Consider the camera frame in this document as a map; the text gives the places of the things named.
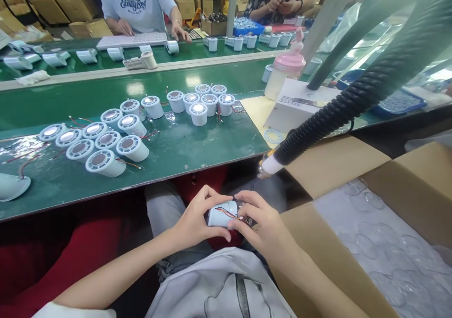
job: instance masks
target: woman's left hand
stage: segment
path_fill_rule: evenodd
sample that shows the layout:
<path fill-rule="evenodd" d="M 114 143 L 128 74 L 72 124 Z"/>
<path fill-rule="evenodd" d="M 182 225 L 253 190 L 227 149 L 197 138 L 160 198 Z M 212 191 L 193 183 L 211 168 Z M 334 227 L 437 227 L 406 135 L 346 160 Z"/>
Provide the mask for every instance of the woman's left hand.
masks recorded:
<path fill-rule="evenodd" d="M 188 35 L 188 32 L 184 31 L 182 29 L 182 26 L 177 21 L 173 22 L 171 35 L 173 36 L 174 39 L 176 39 L 176 41 L 185 40 L 188 43 L 192 42 L 190 36 Z"/>
<path fill-rule="evenodd" d="M 177 224 L 170 229 L 178 250 L 195 246 L 215 236 L 222 236 L 230 242 L 231 233 L 223 227 L 208 227 L 204 214 L 215 205 L 232 199 L 231 196 L 222 196 L 205 185 L 190 202 Z"/>

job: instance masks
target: black flexible hose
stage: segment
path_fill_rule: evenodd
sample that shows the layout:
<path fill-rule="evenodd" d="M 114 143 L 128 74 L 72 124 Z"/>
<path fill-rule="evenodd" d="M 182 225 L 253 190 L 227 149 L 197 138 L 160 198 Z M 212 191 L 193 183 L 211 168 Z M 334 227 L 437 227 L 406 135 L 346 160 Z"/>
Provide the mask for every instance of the black flexible hose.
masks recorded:
<path fill-rule="evenodd" d="M 278 147 L 274 153 L 277 162 L 290 164 L 313 144 L 402 87 L 452 42 L 451 33 L 452 0 L 432 0 L 411 29 L 399 33 L 361 77 Z"/>
<path fill-rule="evenodd" d="M 318 90 L 322 83 L 328 78 L 329 74 L 338 65 L 339 61 L 369 33 L 376 25 L 386 20 L 410 3 L 416 0 L 378 0 L 373 3 L 372 8 L 364 11 L 359 19 L 350 28 L 350 30 L 339 41 L 333 51 L 328 55 L 319 70 L 311 79 L 307 88 L 310 90 Z"/>

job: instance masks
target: gray pants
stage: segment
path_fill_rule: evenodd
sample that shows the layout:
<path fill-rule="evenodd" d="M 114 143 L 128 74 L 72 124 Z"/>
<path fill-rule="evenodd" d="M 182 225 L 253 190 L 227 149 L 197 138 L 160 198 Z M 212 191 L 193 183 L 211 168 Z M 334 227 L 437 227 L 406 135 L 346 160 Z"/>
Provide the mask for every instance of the gray pants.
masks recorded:
<path fill-rule="evenodd" d="M 256 191 L 279 213 L 287 210 L 287 199 L 283 182 L 277 176 L 228 184 L 223 187 L 222 194 L 233 196 L 243 190 Z M 173 227 L 185 211 L 185 206 L 179 193 L 169 181 L 148 186 L 145 196 L 147 215 L 151 222 L 154 237 Z M 244 240 L 242 248 L 254 252 L 266 265 L 264 258 L 246 240 Z M 212 253 L 211 246 L 204 240 L 196 246 L 172 254 L 157 264 L 160 276 L 159 281 L 162 283 L 170 275 L 186 269 Z"/>

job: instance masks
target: person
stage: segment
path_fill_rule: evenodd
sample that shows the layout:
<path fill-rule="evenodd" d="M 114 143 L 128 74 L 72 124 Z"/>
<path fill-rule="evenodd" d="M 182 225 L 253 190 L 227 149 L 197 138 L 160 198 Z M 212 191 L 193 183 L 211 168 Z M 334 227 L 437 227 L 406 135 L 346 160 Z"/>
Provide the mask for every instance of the person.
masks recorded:
<path fill-rule="evenodd" d="M 174 0 L 101 0 L 107 25 L 115 34 L 165 32 L 163 13 L 172 22 L 171 35 L 191 42 L 182 28 L 182 16 Z"/>
<path fill-rule="evenodd" d="M 244 16 L 262 25 L 282 24 L 285 18 L 303 15 L 316 0 L 249 0 Z"/>
<path fill-rule="evenodd" d="M 34 317 L 113 318 L 115 312 L 107 308 L 156 263 L 162 283 L 146 317 L 295 317 L 266 262 L 301 288 L 324 317 L 368 317 L 320 271 L 290 235 L 278 210 L 258 194 L 264 192 L 269 201 L 281 200 L 272 179 L 252 181 L 246 188 L 254 191 L 235 194 L 246 202 L 239 215 L 258 223 L 253 228 L 241 220 L 228 223 L 244 236 L 248 250 L 233 247 L 213 253 L 206 239 L 230 240 L 231 232 L 208 227 L 204 214 L 233 197 L 203 186 L 185 208 L 170 183 L 148 187 L 154 238 L 69 287 Z M 284 204 L 272 205 L 281 210 Z"/>

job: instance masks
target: pink bottle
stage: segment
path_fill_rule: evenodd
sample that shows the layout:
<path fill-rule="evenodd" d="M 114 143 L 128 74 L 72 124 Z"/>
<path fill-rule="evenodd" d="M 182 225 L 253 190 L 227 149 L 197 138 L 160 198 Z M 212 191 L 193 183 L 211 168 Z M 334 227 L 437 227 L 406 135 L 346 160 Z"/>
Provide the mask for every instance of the pink bottle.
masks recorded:
<path fill-rule="evenodd" d="M 306 61 L 300 54 L 303 49 L 303 32 L 300 27 L 296 33 L 297 38 L 292 42 L 291 49 L 274 60 L 273 71 L 264 92 L 270 100 L 278 99 L 286 78 L 297 80 L 305 68 Z"/>

